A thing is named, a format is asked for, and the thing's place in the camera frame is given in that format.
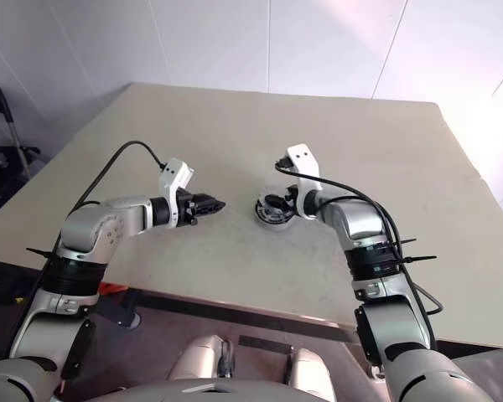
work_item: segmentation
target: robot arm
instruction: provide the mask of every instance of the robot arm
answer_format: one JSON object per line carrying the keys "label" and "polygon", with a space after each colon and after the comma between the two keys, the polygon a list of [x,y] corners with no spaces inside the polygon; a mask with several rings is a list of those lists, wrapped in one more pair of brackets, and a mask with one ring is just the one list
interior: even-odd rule
{"label": "robot arm", "polygon": [[280,169],[296,173],[298,185],[282,197],[261,197],[257,215],[263,223],[272,218],[278,224],[280,216],[288,222],[296,214],[335,230],[361,302],[355,310],[357,332],[367,359],[383,367],[392,401],[490,401],[460,368],[432,349],[432,328],[377,204],[349,191],[326,193],[312,179],[319,178],[319,167],[304,144],[287,150],[277,163]]}
{"label": "robot arm", "polygon": [[18,396],[10,400],[49,400],[62,380],[79,374],[95,329],[88,316],[122,239],[154,226],[195,225],[198,216],[225,206],[209,195],[188,193],[184,188],[192,174],[186,163],[171,159],[159,179],[161,197],[114,198],[67,217],[55,253],[43,253],[48,265],[9,359],[0,361],[0,400],[6,394]]}

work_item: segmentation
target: dark floor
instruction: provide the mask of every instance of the dark floor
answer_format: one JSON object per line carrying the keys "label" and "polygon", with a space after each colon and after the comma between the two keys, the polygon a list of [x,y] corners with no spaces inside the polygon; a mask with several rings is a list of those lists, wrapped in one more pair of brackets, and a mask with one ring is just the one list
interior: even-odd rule
{"label": "dark floor", "polygon": [[[0,264],[2,273],[7,273],[8,269],[15,273],[22,270]],[[65,402],[93,398],[121,386],[164,380],[191,340],[212,334],[229,339],[235,345],[235,375],[238,379],[281,381],[286,368],[287,356],[284,354],[239,345],[241,336],[248,336],[318,353],[329,368],[339,402],[389,400],[385,385],[369,380],[362,368],[365,359],[358,344],[146,307],[139,307],[137,311],[142,321],[133,330],[119,327],[97,314],[91,316],[97,325],[96,335],[80,377],[65,387],[62,395]],[[6,347],[10,328],[19,312],[18,305],[0,305],[0,352]],[[459,350],[454,346],[450,352]],[[456,362],[496,402],[503,402],[503,350],[460,358]]]}
{"label": "dark floor", "polygon": [[190,341],[211,334],[235,345],[235,376],[239,379],[282,381],[287,362],[284,354],[240,346],[239,337],[245,335],[318,353],[329,367],[339,400],[382,400],[343,343],[141,307],[138,312],[142,323],[134,330],[96,316],[96,337],[82,375],[65,390],[65,401],[165,379]]}

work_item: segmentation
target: wall tile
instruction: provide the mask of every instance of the wall tile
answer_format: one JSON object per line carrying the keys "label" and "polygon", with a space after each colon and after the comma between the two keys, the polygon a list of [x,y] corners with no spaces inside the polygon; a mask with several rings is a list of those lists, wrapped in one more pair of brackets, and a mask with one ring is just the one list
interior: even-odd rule
{"label": "wall tile", "polygon": [[147,0],[50,0],[98,95],[133,81],[169,84]]}
{"label": "wall tile", "polygon": [[371,97],[404,0],[272,0],[270,91]]}
{"label": "wall tile", "polygon": [[[0,87],[8,100],[21,142],[43,146],[46,143],[44,133],[48,128],[46,120],[1,57]],[[0,144],[11,144],[8,128],[2,115],[0,115]]]}
{"label": "wall tile", "polygon": [[455,106],[502,77],[503,0],[410,0],[376,97]]}
{"label": "wall tile", "polygon": [[503,82],[492,98],[442,106],[451,127],[471,162],[490,186],[495,199],[503,199]]}
{"label": "wall tile", "polygon": [[267,90],[266,0],[151,0],[175,85]]}
{"label": "wall tile", "polygon": [[0,0],[0,52],[63,147],[99,110],[88,80],[44,0]]}

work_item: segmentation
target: black cable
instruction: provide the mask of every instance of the black cable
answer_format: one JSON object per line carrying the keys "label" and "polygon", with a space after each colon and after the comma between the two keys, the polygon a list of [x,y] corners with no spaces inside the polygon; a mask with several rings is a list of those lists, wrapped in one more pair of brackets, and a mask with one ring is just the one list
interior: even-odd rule
{"label": "black cable", "polygon": [[147,149],[148,152],[153,157],[154,161],[158,164],[158,167],[160,168],[160,170],[164,170],[164,168],[166,167],[166,165],[164,165],[162,162],[160,162],[160,160],[155,155],[155,153],[153,152],[153,150],[145,142],[141,142],[141,141],[129,141],[129,142],[125,142],[114,153],[114,155],[110,158],[110,160],[105,165],[105,167],[101,170],[101,172],[97,175],[97,177],[93,180],[93,182],[91,182],[90,186],[85,190],[85,192],[80,196],[80,198],[78,198],[78,201],[76,201],[76,204],[75,204],[75,206],[72,209],[73,211],[75,209],[78,209],[80,207],[80,204],[83,203],[84,201],[86,201],[87,196],[90,195],[90,193],[93,191],[93,188],[96,187],[96,185],[102,180],[102,178],[105,176],[105,174],[108,172],[108,170],[110,170],[111,165],[114,164],[114,162],[122,154],[122,152],[125,151],[125,149],[127,149],[131,145],[135,145],[135,144],[141,145],[142,147],[144,147],[145,149]]}
{"label": "black cable", "polygon": [[315,176],[310,176],[308,174],[303,174],[303,173],[296,173],[296,172],[291,172],[288,171],[284,168],[281,168],[277,165],[277,163],[274,165],[276,170],[280,173],[287,174],[289,176],[294,176],[296,178],[307,178],[308,180],[314,180],[315,182],[319,183],[324,183],[328,184],[333,187],[337,188],[342,188],[346,191],[350,191],[351,193],[354,193],[357,195],[359,198],[365,200],[367,203],[369,203],[375,210],[376,212],[380,215],[382,224],[384,225],[384,232],[387,238],[387,241],[395,245],[393,247],[393,254],[395,255],[396,259],[401,261],[399,262],[399,268],[401,272],[404,274],[407,280],[407,284],[412,290],[413,297],[416,300],[417,306],[419,307],[419,310],[421,311],[421,315],[423,316],[423,320],[425,321],[425,325],[427,325],[428,329],[428,336],[429,336],[429,341],[430,341],[430,348],[433,350],[437,350],[437,344],[436,344],[436,338],[434,337],[434,331],[432,329],[432,326],[430,325],[430,320],[428,319],[428,314],[427,311],[425,310],[425,307],[423,305],[423,302],[421,301],[421,298],[419,297],[419,294],[417,292],[417,288],[415,284],[412,281],[412,278],[410,277],[410,274],[408,273],[406,266],[402,263],[402,244],[401,244],[401,238],[399,235],[399,231],[397,226],[395,225],[395,222],[393,221],[392,216],[387,212],[387,210],[382,207],[380,204],[378,204],[376,201],[374,201],[372,198],[367,196],[366,194],[362,193],[360,190],[356,188],[352,188],[351,186],[347,186],[346,184],[342,183],[337,183],[333,180],[328,180],[326,178],[318,178]]}
{"label": "black cable", "polygon": [[344,195],[342,197],[333,197],[324,201],[321,205],[317,207],[317,212],[320,212],[322,208],[324,208],[328,204],[336,203],[337,201],[345,201],[348,199],[359,199],[361,201],[365,201],[362,197],[358,197],[357,195]]}
{"label": "black cable", "polygon": [[431,295],[428,291],[420,287],[417,283],[414,283],[417,291],[421,292],[428,300],[430,300],[432,303],[436,305],[437,308],[434,310],[431,310],[430,312],[427,312],[429,316],[432,316],[433,314],[438,314],[439,312],[443,311],[443,304],[439,302],[439,300]]}
{"label": "black cable", "polygon": [[[97,186],[97,184],[102,180],[102,178],[104,178],[104,176],[106,175],[106,173],[108,173],[108,170],[110,170],[111,165],[113,165],[114,162],[117,160],[117,158],[123,153],[123,151],[125,151],[125,149],[127,149],[131,145],[140,145],[140,146],[144,147],[151,154],[151,156],[153,157],[154,161],[157,163],[157,165],[160,168],[160,170],[164,170],[164,168],[166,167],[166,165],[163,164],[162,162],[160,162],[160,159],[158,159],[157,155],[154,153],[154,151],[151,149],[151,147],[149,145],[147,145],[145,142],[141,142],[141,141],[137,141],[137,140],[125,142],[123,145],[121,145],[117,149],[117,151],[114,152],[114,154],[112,155],[112,157],[110,158],[110,160],[106,163],[106,165],[104,166],[104,168],[99,172],[99,174],[97,174],[97,176],[93,179],[93,181],[91,182],[91,184],[89,185],[89,187],[80,196],[80,198],[78,198],[78,200],[76,201],[75,205],[73,206],[73,208],[71,209],[71,211],[67,214],[67,216],[69,216],[70,214],[72,214],[73,212],[75,212],[78,208],[81,208],[81,207],[83,207],[85,205],[88,205],[88,204],[98,204],[99,203],[98,201],[86,201],[86,198],[87,198],[88,195],[90,195],[90,193]],[[52,247],[51,255],[55,255],[56,254],[56,251],[58,250],[58,246],[60,245],[60,240],[61,240],[61,233],[59,233],[58,237],[56,238],[56,241],[55,241],[55,243],[54,243],[54,245]],[[28,311],[29,306],[32,304],[32,301],[34,299],[35,293],[39,289],[39,287],[41,285],[41,282],[44,279],[44,276],[46,275],[46,273],[49,270],[50,260],[51,260],[51,258],[48,258],[45,261],[45,263],[43,265],[43,269],[41,269],[41,272],[39,273],[38,278],[37,278],[36,282],[34,283],[34,286],[32,287],[32,289],[31,289],[31,291],[30,291],[30,293],[29,293],[29,295],[28,295],[28,297],[26,299],[27,302],[24,304],[24,309],[21,311],[21,313],[18,316],[18,320],[16,321],[15,326],[13,328],[13,335],[10,337],[10,342],[9,342],[9,345],[8,345],[8,351],[11,350],[11,347],[13,346],[13,341],[14,341],[16,335],[17,335],[18,330],[20,329],[21,325],[23,324],[24,318],[26,317],[26,313]]]}
{"label": "black cable", "polygon": [[[278,172],[283,173],[283,174],[287,174],[289,176],[294,176],[296,178],[307,178],[308,180],[314,180],[315,182],[328,184],[330,186],[334,186],[334,187],[337,187],[337,188],[342,188],[342,189],[344,189],[346,191],[354,193],[355,195],[361,197],[363,200],[365,200],[367,203],[369,203],[376,210],[376,212],[380,215],[380,218],[381,218],[382,222],[384,222],[384,223],[386,222],[386,216],[382,212],[382,210],[380,208],[380,205],[378,205],[377,202],[375,202],[372,198],[368,197],[366,194],[362,193],[357,188],[353,188],[351,186],[347,186],[346,184],[337,183],[337,182],[334,182],[333,180],[328,180],[327,178],[318,178],[318,177],[315,177],[315,176],[310,176],[308,174],[290,172],[288,170],[285,170],[285,169],[279,167],[277,165],[277,163],[274,165],[274,167],[276,168],[276,170]],[[386,237],[388,239],[390,239],[391,236],[392,236],[392,233],[391,233],[391,231],[389,229],[389,225],[385,224],[384,225],[384,230],[386,231]]]}

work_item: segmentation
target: table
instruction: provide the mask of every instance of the table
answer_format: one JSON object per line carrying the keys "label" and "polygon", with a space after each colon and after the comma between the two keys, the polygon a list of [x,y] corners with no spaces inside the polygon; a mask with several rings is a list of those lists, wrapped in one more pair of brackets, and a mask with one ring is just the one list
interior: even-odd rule
{"label": "table", "polygon": [[[0,261],[40,268],[67,212],[125,141],[195,169],[188,186],[226,201],[195,227],[160,228],[120,245],[105,281],[290,317],[353,325],[357,302],[334,232],[299,219],[275,233],[253,206],[287,147],[307,143],[321,175],[385,205],[413,279],[445,310],[437,338],[503,347],[503,213],[431,103],[270,95],[133,84],[0,210]],[[127,150],[91,199],[156,196],[158,169]]]}

